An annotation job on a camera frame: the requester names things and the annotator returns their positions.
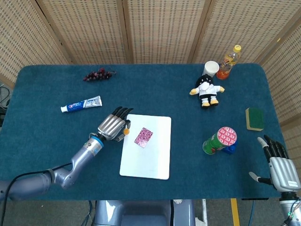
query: floor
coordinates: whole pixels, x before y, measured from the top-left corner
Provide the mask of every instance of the floor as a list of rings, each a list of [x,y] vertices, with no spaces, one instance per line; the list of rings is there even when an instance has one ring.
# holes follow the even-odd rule
[[[247,226],[252,201],[237,200],[237,202],[240,225]],[[196,217],[199,219],[202,218],[200,206],[200,201],[195,201]],[[4,226],[80,226],[88,210],[89,204],[86,201],[9,202]],[[207,214],[209,226],[233,225],[230,199],[207,200]],[[253,226],[275,226],[281,225],[283,221],[278,199],[256,201]]]

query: plastic bottle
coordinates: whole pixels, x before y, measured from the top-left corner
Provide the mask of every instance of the plastic bottle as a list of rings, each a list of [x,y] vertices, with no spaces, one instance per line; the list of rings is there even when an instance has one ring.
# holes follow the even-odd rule
[[[225,54],[224,61],[221,64],[219,71],[216,73],[216,77],[218,79],[226,79],[229,77],[232,67],[240,59],[240,51],[241,51],[241,46],[236,45],[234,46],[232,51],[229,51]]]

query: toothpaste label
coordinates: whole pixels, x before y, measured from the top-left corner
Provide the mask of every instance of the toothpaste label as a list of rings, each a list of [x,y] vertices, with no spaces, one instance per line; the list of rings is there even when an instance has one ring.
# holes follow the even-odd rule
[[[83,100],[79,101],[74,104],[69,104],[67,105],[67,111],[72,112],[72,111],[78,111],[83,108],[89,108],[89,107],[97,107],[97,106],[102,106],[102,101],[100,96],[88,99],[88,100]]]
[[[68,109],[69,112],[81,110],[81,109],[84,108],[84,103],[85,103],[85,100],[74,103],[74,104],[71,104],[71,105],[67,105],[67,109]]]

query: can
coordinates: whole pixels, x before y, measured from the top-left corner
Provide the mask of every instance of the can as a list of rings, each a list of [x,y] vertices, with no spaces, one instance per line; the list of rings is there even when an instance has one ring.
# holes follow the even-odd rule
[[[234,129],[225,126],[203,143],[203,150],[206,154],[215,154],[216,151],[233,145],[236,140],[237,134]]]

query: black fingertip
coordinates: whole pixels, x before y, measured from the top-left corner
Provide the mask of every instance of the black fingertip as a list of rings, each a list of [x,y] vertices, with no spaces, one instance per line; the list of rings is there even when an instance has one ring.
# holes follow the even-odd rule
[[[289,159],[285,147],[281,143],[279,143],[278,141],[276,142],[276,144],[279,146],[280,152],[282,153],[283,157],[286,158],[286,159]]]
[[[117,116],[117,117],[120,117],[120,115],[122,115],[122,113],[123,113],[124,111],[126,111],[126,110],[127,110],[127,107],[122,108],[120,111],[118,111],[118,113],[116,114],[116,116]]]
[[[126,126],[129,129],[131,127],[131,121],[130,120],[126,120]]]
[[[269,152],[271,153],[272,157],[279,157],[275,148],[275,144],[271,138],[269,138],[267,135],[264,135],[264,138],[266,139],[268,145],[269,145]]]
[[[113,111],[112,115],[116,115],[117,112],[118,112],[121,108],[122,108],[122,106],[116,108],[116,109]]]
[[[274,142],[274,145],[275,145],[275,148],[276,148],[276,152],[277,152],[277,155],[281,158],[284,158],[284,155],[282,154],[282,151],[280,150],[281,146],[279,146],[279,142],[275,141]]]
[[[125,119],[132,110],[133,110],[133,108],[129,108],[125,112],[123,112],[123,114],[120,116],[121,119]]]
[[[267,147],[267,146],[264,147],[264,148],[263,148],[263,152],[264,152],[264,155],[265,155],[267,161],[269,162],[269,159],[272,157],[272,154],[271,154],[271,152],[269,151],[269,147]]]

